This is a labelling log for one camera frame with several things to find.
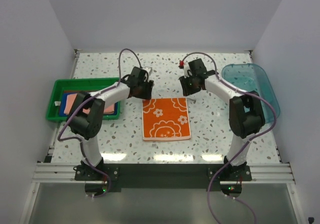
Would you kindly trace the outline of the blue towel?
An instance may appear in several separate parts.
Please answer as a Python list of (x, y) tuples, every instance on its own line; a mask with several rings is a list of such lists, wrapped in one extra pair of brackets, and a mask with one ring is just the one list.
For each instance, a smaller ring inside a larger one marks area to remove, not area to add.
[[(69, 115), (69, 112), (75, 101), (76, 96), (77, 96), (76, 92), (63, 93), (62, 99), (60, 102), (59, 116), (67, 117)], [(103, 115), (116, 116), (118, 114), (118, 111), (119, 111), (119, 103), (115, 103), (112, 106), (105, 108)]]

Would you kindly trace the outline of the pink panda towel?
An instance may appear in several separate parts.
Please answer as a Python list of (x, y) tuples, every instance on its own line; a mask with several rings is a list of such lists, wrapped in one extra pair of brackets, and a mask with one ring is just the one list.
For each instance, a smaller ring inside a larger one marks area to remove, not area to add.
[[(75, 101), (75, 98), (77, 96), (77, 93), (74, 93), (74, 94), (63, 94), (63, 97), (62, 97), (62, 101), (61, 101), (61, 110), (60, 110), (60, 115), (61, 116), (68, 116), (69, 115), (69, 112), (72, 108), (72, 105)], [(104, 115), (110, 115), (110, 114), (114, 114), (115, 113), (115, 108), (116, 105), (113, 104), (107, 108), (104, 109)]]

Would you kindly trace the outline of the orange white lion towel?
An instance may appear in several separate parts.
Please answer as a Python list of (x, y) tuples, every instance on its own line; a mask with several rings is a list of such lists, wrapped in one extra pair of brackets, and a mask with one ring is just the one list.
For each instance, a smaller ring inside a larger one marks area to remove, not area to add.
[(187, 99), (159, 98), (142, 102), (142, 135), (145, 141), (191, 139)]

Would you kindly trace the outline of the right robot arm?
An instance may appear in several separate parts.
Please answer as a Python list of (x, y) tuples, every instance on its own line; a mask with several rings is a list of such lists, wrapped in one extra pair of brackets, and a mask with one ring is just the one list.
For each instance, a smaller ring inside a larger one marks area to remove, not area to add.
[(236, 179), (246, 168), (250, 138), (259, 133), (266, 122), (258, 93), (239, 89), (221, 78), (215, 70), (207, 70), (202, 59), (188, 63), (180, 60), (178, 67), (184, 71), (184, 75), (179, 77), (184, 96), (207, 90), (228, 104), (228, 122), (233, 138), (224, 157), (224, 165), (214, 177)]

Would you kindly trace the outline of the brown towel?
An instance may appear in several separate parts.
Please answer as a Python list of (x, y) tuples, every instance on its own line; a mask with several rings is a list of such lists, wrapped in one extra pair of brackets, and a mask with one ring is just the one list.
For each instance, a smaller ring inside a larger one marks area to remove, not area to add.
[(62, 94), (74, 94), (74, 93), (78, 93), (81, 90), (64, 90)]

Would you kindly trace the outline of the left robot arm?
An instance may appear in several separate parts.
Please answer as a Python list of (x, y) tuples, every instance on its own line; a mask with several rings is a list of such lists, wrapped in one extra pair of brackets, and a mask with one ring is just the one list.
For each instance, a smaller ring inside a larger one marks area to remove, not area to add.
[(133, 67), (130, 74), (109, 87), (93, 92), (80, 91), (72, 104), (66, 125), (79, 141), (81, 164), (74, 167), (75, 180), (107, 180), (106, 167), (99, 151), (97, 135), (102, 127), (105, 108), (130, 97), (149, 100), (152, 96), (152, 68)]

